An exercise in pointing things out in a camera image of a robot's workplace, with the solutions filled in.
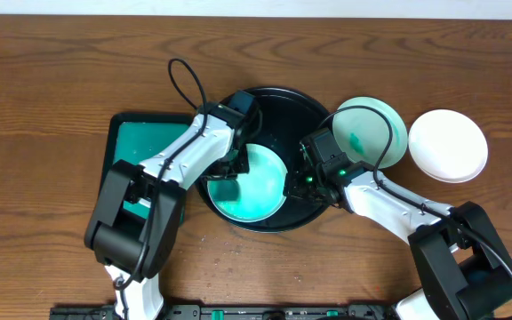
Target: wooden table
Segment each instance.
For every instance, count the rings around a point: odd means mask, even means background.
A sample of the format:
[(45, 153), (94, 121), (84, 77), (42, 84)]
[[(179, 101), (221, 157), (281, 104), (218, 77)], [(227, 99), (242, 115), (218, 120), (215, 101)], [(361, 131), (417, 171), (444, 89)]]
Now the wooden table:
[[(0, 16), (0, 319), (114, 298), (83, 245), (108, 120), (188, 112), (166, 74), (171, 57), (193, 65), (213, 100), (278, 84), (330, 110), (375, 96), (408, 127), (431, 109), (468, 115), (489, 143), (476, 179), (432, 180), (410, 156), (386, 173), (438, 201), (479, 203), (512, 256), (511, 21)], [(408, 246), (367, 219), (332, 209), (256, 234), (219, 219), (195, 190), (161, 276), (165, 297), (206, 304), (390, 302), (420, 285)]]

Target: white round disc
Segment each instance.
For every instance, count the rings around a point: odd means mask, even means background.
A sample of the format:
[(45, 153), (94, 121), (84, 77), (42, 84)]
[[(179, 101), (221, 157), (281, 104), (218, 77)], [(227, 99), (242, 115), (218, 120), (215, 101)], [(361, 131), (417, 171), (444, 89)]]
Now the white round disc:
[(419, 117), (410, 129), (408, 148), (424, 173), (444, 182), (472, 180), (487, 163), (484, 133), (467, 116), (451, 110)]

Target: wire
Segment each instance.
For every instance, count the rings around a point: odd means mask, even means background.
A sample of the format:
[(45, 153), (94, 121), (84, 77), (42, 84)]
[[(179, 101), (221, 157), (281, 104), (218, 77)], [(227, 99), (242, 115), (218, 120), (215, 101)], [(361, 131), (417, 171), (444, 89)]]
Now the wire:
[(141, 246), (140, 255), (136, 262), (135, 268), (133, 269), (133, 272), (130, 274), (130, 276), (127, 279), (125, 279), (125, 281), (123, 281), (120, 284), (118, 282), (114, 282), (114, 288), (116, 290), (120, 291), (122, 296), (124, 295), (123, 291), (125, 290), (125, 288), (127, 288), (128, 285), (130, 285), (132, 283), (132, 281), (140, 275), (141, 269), (143, 268), (143, 264), (145, 262), (147, 254), (148, 254), (149, 240), (151, 237), (151, 230), (153, 228), (153, 220), (156, 215), (156, 205), (157, 205), (157, 196), (156, 195), (159, 194), (159, 188), (161, 186), (161, 181), (163, 180), (164, 173), (167, 170), (167, 168), (169, 168), (169, 166), (171, 165), (171, 162), (173, 161), (173, 159), (175, 159), (175, 157), (181, 151), (183, 151), (186, 147), (188, 147), (191, 143), (193, 143), (194, 140), (196, 140), (198, 137), (200, 137), (203, 134), (204, 129), (206, 128), (206, 123), (207, 123), (207, 119), (208, 119), (208, 113), (207, 113), (207, 109), (206, 109), (206, 103), (207, 103), (206, 94), (204, 93), (204, 88), (201, 85), (201, 82), (199, 81), (199, 78), (196, 75), (195, 71), (183, 59), (173, 58), (173, 59), (169, 60), (169, 62), (167, 63), (167, 71), (169, 73), (169, 77), (171, 78), (172, 84), (175, 87), (175, 90), (177, 90), (177, 92), (181, 95), (181, 97), (183, 97), (183, 99), (185, 99), (186, 102), (188, 102), (190, 105), (193, 106), (193, 108), (195, 108), (195, 110), (197, 110), (197, 107), (195, 107), (193, 102), (191, 102), (191, 100), (183, 94), (183, 91), (179, 88), (177, 83), (175, 83), (175, 80), (173, 79), (173, 75), (172, 75), (173, 62), (179, 62), (183, 66), (185, 66), (185, 68), (187, 68), (189, 73), (195, 79), (196, 85), (198, 86), (199, 92), (201, 93), (201, 99), (203, 100), (203, 104), (201, 105), (202, 111), (204, 113), (203, 122), (201, 124), (201, 128), (195, 133), (195, 135), (193, 135), (189, 140), (187, 140), (185, 143), (183, 143), (179, 148), (177, 148), (177, 150), (175, 150), (175, 152), (173, 152), (170, 156), (168, 156), (165, 159), (164, 164), (161, 167), (161, 170), (157, 174), (157, 178), (156, 178), (156, 182), (155, 182), (155, 186), (154, 186), (154, 193), (153, 193), (154, 196), (150, 199), (149, 214), (148, 214), (148, 217), (146, 218), (146, 222), (145, 222), (146, 231), (144, 234), (143, 244)]
[[(452, 219), (452, 218), (450, 218), (450, 217), (448, 217), (448, 216), (446, 216), (446, 215), (444, 215), (444, 214), (442, 214), (440, 212), (437, 212), (437, 211), (435, 211), (435, 210), (433, 210), (431, 208), (428, 208), (424, 204), (418, 204), (418, 203), (414, 202), (413, 200), (411, 200), (411, 199), (409, 199), (409, 198), (407, 198), (405, 196), (401, 196), (401, 195), (397, 194), (397, 192), (395, 192), (392, 189), (390, 189), (389, 187), (385, 186), (384, 183), (382, 183), (382, 181), (379, 180), (377, 172), (379, 170), (380, 162), (382, 162), (382, 159), (387, 154), (388, 149), (390, 148), (390, 143), (392, 142), (392, 126), (390, 125), (389, 120), (379, 110), (377, 110), (375, 108), (371, 108), (371, 107), (366, 107), (366, 106), (351, 106), (351, 107), (340, 108), (337, 111), (333, 112), (332, 114), (328, 115), (317, 126), (317, 129), (319, 129), (322, 126), (324, 126), (325, 123), (327, 122), (327, 120), (329, 120), (330, 118), (334, 117), (339, 112), (347, 111), (347, 110), (350, 110), (350, 109), (357, 109), (357, 108), (371, 110), (372, 112), (374, 112), (377, 115), (379, 115), (380, 117), (382, 117), (384, 122), (387, 124), (387, 128), (388, 128), (388, 141), (387, 141), (387, 145), (382, 150), (382, 153), (380, 154), (379, 158), (377, 159), (377, 162), (374, 165), (374, 168), (372, 169), (372, 176), (373, 176), (373, 179), (374, 179), (375, 183), (377, 184), (377, 187), (383, 189), (384, 191), (389, 193), (391, 196), (393, 196), (393, 197), (395, 197), (395, 198), (397, 198), (399, 200), (402, 200), (402, 201), (406, 202), (407, 204), (409, 204), (409, 205), (411, 205), (411, 206), (413, 206), (415, 208), (420, 209), (422, 212), (426, 212), (426, 213), (429, 213), (429, 214), (431, 214), (431, 215), (433, 215), (433, 216), (435, 216), (437, 218), (440, 218), (441, 220), (443, 220), (448, 225), (458, 229), (459, 232), (461, 232), (462, 234), (465, 234), (467, 237), (469, 237), (473, 241), (477, 242), (479, 245), (481, 245), (485, 250), (490, 252), (495, 257), (495, 259), (499, 262), (499, 264), (501, 264), (501, 266), (508, 273), (508, 276), (511, 278), (511, 282), (512, 282), (512, 270), (511, 270), (511, 268), (508, 266), (507, 262), (504, 261), (504, 259), (501, 258), (499, 253), (496, 250), (493, 250), (493, 245), (487, 239), (485, 239), (484, 236), (482, 236), (481, 234), (479, 234), (476, 231), (473, 231), (473, 230), (470, 230), (469, 228), (464, 227), (463, 225), (461, 225), (459, 222), (455, 221), (454, 219)], [(503, 317), (503, 318), (493, 318), (493, 320), (512, 320), (512, 316)]]

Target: black cable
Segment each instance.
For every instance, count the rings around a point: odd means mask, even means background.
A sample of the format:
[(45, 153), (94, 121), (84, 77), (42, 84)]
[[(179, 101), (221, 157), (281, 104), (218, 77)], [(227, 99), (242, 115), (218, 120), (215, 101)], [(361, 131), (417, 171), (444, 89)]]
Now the black cable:
[(189, 140), (187, 140), (185, 143), (183, 143), (179, 148), (177, 148), (177, 150), (175, 150), (175, 152), (173, 152), (170, 156), (168, 156), (165, 159), (164, 164), (161, 167), (161, 170), (157, 174), (156, 183), (154, 186), (154, 193), (153, 193), (154, 196), (150, 199), (149, 214), (148, 214), (148, 217), (146, 218), (146, 222), (145, 222), (146, 231), (144, 234), (143, 244), (141, 246), (141, 251), (140, 251), (140, 255), (138, 257), (138, 261), (135, 265), (133, 272), (130, 274), (130, 276), (125, 281), (123, 281), (120, 284), (118, 282), (114, 283), (114, 288), (116, 290), (120, 291), (120, 293), (122, 295), (123, 295), (124, 289), (127, 288), (128, 285), (130, 285), (132, 283), (132, 281), (141, 273), (141, 269), (143, 268), (143, 264), (145, 262), (145, 258), (148, 253), (149, 240), (150, 240), (149, 238), (151, 237), (151, 230), (153, 228), (153, 219), (154, 219), (154, 216), (156, 213), (156, 205), (157, 205), (157, 196), (156, 195), (159, 194), (159, 188), (161, 186), (161, 181), (163, 179), (165, 171), (171, 165), (171, 162), (173, 161), (173, 159), (175, 159), (175, 157), (181, 151), (183, 151), (186, 147), (188, 147), (191, 143), (193, 143), (194, 140), (196, 140), (198, 137), (200, 137), (203, 134), (204, 129), (206, 128), (208, 114), (207, 114), (207, 109), (206, 109), (207, 100), (206, 100), (206, 95), (204, 93), (204, 88), (201, 85), (201, 82), (199, 81), (199, 78), (196, 75), (195, 71), (193, 71), (192, 67), (190, 67), (186, 61), (184, 61), (183, 59), (179, 59), (179, 58), (173, 58), (173, 59), (169, 60), (169, 62), (167, 63), (167, 70), (169, 73), (169, 77), (172, 80), (173, 86), (175, 87), (177, 92), (181, 95), (181, 97), (183, 97), (195, 109), (197, 109), (197, 108), (195, 107), (193, 102), (191, 102), (191, 100), (183, 94), (183, 92), (181, 91), (181, 89), (175, 83), (175, 81), (173, 79), (172, 64), (175, 61), (177, 61), (177, 62), (181, 63), (183, 66), (185, 66), (185, 68), (187, 68), (187, 70), (190, 72), (192, 77), (195, 79), (196, 85), (198, 86), (199, 92), (201, 93), (201, 99), (203, 100), (203, 104), (201, 106), (202, 111), (204, 112), (203, 122), (201, 124), (201, 128), (195, 133), (195, 135), (193, 135), (193, 137), (191, 137)]
[[(504, 261), (504, 259), (501, 258), (499, 253), (496, 250), (493, 250), (493, 245), (491, 245), (491, 243), (487, 239), (485, 239), (484, 236), (482, 236), (481, 234), (479, 234), (476, 231), (473, 231), (473, 230), (470, 230), (470, 229), (464, 227), (463, 225), (461, 225), (459, 222), (453, 220), (452, 218), (450, 218), (450, 217), (448, 217), (448, 216), (446, 216), (446, 215), (444, 215), (444, 214), (442, 214), (440, 212), (437, 212), (437, 211), (435, 211), (435, 210), (433, 210), (431, 208), (428, 208), (424, 204), (418, 204), (418, 203), (414, 202), (413, 200), (411, 200), (411, 199), (409, 199), (409, 198), (407, 198), (405, 196), (401, 196), (401, 195), (397, 194), (397, 192), (395, 192), (392, 189), (390, 189), (389, 187), (385, 186), (382, 183), (382, 181), (379, 180), (377, 171), (379, 170), (380, 162), (382, 162), (382, 159), (387, 154), (387, 151), (390, 148), (390, 143), (392, 142), (392, 126), (390, 125), (389, 120), (381, 112), (379, 112), (379, 110), (371, 108), (371, 107), (366, 107), (366, 106), (352, 106), (352, 107), (340, 108), (339, 110), (337, 110), (337, 111), (333, 112), (332, 114), (328, 115), (317, 126), (317, 129), (319, 129), (322, 126), (324, 126), (324, 124), (325, 124), (325, 122), (327, 120), (329, 120), (330, 118), (332, 118), (333, 116), (335, 116), (339, 112), (347, 111), (347, 110), (350, 110), (350, 109), (356, 109), (356, 108), (371, 110), (372, 112), (374, 112), (377, 115), (379, 115), (380, 117), (382, 117), (384, 122), (387, 124), (387, 128), (388, 128), (388, 142), (387, 142), (387, 145), (382, 150), (382, 153), (380, 154), (379, 159), (377, 160), (376, 164), (374, 165), (374, 168), (372, 169), (372, 176), (373, 176), (373, 179), (374, 179), (375, 183), (377, 184), (377, 187), (383, 189), (384, 191), (389, 193), (391, 196), (393, 196), (393, 197), (395, 197), (395, 198), (397, 198), (399, 200), (402, 200), (402, 201), (406, 202), (407, 204), (409, 204), (409, 205), (411, 205), (411, 206), (413, 206), (415, 208), (420, 209), (422, 212), (427, 212), (427, 213), (429, 213), (429, 214), (431, 214), (431, 215), (433, 215), (433, 216), (435, 216), (437, 218), (440, 218), (441, 220), (445, 221), (445, 223), (447, 223), (450, 226), (458, 229), (459, 232), (461, 232), (462, 234), (465, 234), (467, 237), (469, 237), (473, 241), (477, 242), (479, 245), (481, 245), (485, 250), (490, 252), (495, 257), (495, 259), (499, 262), (499, 264), (501, 264), (501, 266), (508, 273), (508, 275), (509, 275), (509, 277), (511, 278), (511, 281), (512, 281), (512, 270), (511, 270), (511, 268), (508, 266), (507, 262)], [(493, 320), (512, 320), (512, 316), (503, 317), (503, 318), (493, 318)]]

